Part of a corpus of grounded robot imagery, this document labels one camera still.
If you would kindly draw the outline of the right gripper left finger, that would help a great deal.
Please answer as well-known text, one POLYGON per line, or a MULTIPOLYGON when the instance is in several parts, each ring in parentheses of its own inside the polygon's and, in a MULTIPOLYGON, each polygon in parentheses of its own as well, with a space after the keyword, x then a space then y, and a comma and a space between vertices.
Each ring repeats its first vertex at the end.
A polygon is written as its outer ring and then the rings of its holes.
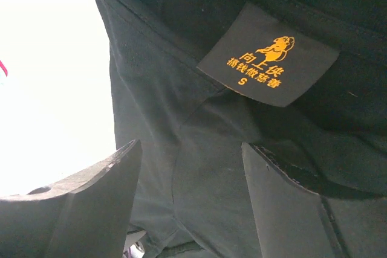
POLYGON ((141 156, 134 140, 58 182, 1 198, 1 256, 121 257, 143 235, 129 224, 141 156))

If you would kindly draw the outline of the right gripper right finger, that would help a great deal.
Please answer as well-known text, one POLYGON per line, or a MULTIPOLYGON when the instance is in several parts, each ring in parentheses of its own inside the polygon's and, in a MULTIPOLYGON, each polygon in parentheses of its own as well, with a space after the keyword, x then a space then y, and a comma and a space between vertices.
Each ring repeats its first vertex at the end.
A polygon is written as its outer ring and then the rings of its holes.
POLYGON ((264 257, 385 257, 386 197, 326 179, 294 144, 244 143, 264 257))

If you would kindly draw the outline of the black t-shirt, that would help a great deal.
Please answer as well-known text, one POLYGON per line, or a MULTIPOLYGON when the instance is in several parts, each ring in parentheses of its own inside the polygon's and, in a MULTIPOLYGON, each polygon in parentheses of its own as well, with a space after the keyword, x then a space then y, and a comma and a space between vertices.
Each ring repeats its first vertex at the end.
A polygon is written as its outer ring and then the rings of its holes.
POLYGON ((244 143, 386 197, 386 0, 96 0, 145 257, 264 257, 244 143))

